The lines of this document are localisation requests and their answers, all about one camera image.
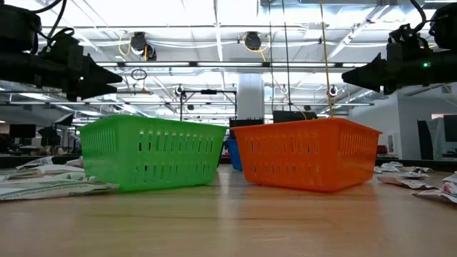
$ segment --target desk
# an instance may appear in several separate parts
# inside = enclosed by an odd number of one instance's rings
[[[212,186],[1,203],[0,256],[455,256],[457,208],[411,193],[269,188],[223,165]]]

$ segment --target wooden table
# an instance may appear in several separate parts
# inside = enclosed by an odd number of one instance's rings
[[[456,256],[457,208],[411,194],[269,188],[222,166],[213,186],[2,203],[0,256]]]

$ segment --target ceiling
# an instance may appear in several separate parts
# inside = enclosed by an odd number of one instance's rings
[[[6,4],[27,9],[40,9],[53,2],[45,0],[6,0]],[[401,5],[378,6],[377,3]],[[419,1],[431,18],[442,1]],[[265,48],[264,56],[272,62],[322,62],[324,47],[321,43],[321,11],[318,1],[285,0],[68,0],[66,11],[59,28],[75,28],[75,37],[81,41],[85,52],[97,62],[142,61],[129,48],[129,38],[135,31],[146,32],[149,43],[155,48],[157,61],[213,61],[213,62],[262,62],[259,52],[251,52],[238,42],[248,31],[258,32]],[[43,32],[47,34],[56,20],[60,4],[51,11],[40,14]],[[324,1],[323,20],[329,62],[366,63],[378,53],[385,54],[388,33],[401,24],[417,24],[418,12],[407,0],[328,0]],[[428,37],[428,25],[421,31]],[[187,90],[224,89],[235,91],[238,75],[244,72],[262,73],[265,86],[272,87],[271,71],[268,69],[202,69],[144,68],[148,77],[144,81],[131,78],[132,68],[108,67],[124,77],[124,82],[115,85],[122,94],[102,96],[95,101],[154,102],[154,104],[124,105],[121,108],[99,107],[103,114],[126,112],[168,119],[179,117],[179,106],[159,105],[160,102],[174,102],[174,90],[181,85]],[[349,84],[341,79],[343,69],[332,70],[329,82],[340,89],[334,101],[370,101],[375,94]],[[327,101],[325,69],[292,69],[289,76],[286,69],[273,69],[276,80],[274,101],[287,101],[281,92],[283,85],[290,84],[291,100],[299,108],[302,103]],[[138,93],[146,89],[148,94]],[[211,124],[226,124],[233,113],[230,96],[222,94],[208,96],[196,94],[191,101],[226,102],[221,106],[195,106],[193,111],[185,110],[191,121]],[[315,107],[320,114],[325,108]],[[340,108],[341,115],[348,107]],[[271,107],[266,106],[266,113]]]

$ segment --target metal frame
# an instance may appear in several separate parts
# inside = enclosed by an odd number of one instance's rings
[[[200,94],[207,94],[206,92],[211,92],[211,93],[221,93],[223,94],[226,98],[228,98],[230,100],[230,102],[235,106],[235,118],[236,118],[236,115],[238,113],[238,94],[236,93],[236,91],[227,91],[227,90],[212,90],[212,89],[204,89],[204,90],[182,90],[181,93],[179,94],[179,120],[182,121],[183,120],[183,105],[192,97],[194,96],[195,94],[197,93],[200,93]],[[191,93],[191,95],[185,100],[183,101],[183,95],[185,93]],[[234,94],[235,95],[235,102],[233,102],[227,95],[226,93],[231,93],[231,94]]]

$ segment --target green plastic basket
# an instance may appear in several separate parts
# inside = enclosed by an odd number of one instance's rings
[[[84,168],[122,191],[214,180],[226,128],[115,115],[81,128]]]

